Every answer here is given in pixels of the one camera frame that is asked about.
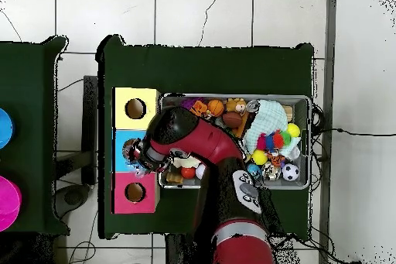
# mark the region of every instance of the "soccer ball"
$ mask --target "soccer ball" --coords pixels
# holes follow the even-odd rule
[[[282,176],[286,181],[294,181],[299,177],[299,168],[296,165],[285,164],[282,168]]]

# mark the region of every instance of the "blue circle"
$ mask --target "blue circle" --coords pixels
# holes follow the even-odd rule
[[[0,108],[0,149],[3,149],[9,143],[13,131],[14,127],[9,114]]]
[[[247,165],[247,171],[256,180],[259,179],[260,176],[261,176],[261,168],[258,165],[256,165],[256,164],[248,164]]]

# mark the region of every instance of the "yellow block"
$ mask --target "yellow block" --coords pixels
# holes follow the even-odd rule
[[[146,130],[157,112],[159,92],[155,89],[116,87],[114,95],[115,128]],[[145,114],[139,119],[133,119],[127,115],[126,105],[131,99],[138,99],[144,103]]]

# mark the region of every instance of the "blue block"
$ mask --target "blue block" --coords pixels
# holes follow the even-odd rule
[[[115,131],[115,172],[132,172],[135,169],[128,165],[128,161],[122,155],[124,143],[130,139],[143,139],[145,131],[116,130]]]

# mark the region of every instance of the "orange basketball toy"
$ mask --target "orange basketball toy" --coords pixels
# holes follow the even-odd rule
[[[217,99],[209,101],[207,108],[210,111],[210,114],[214,117],[219,117],[224,112],[223,102]]]

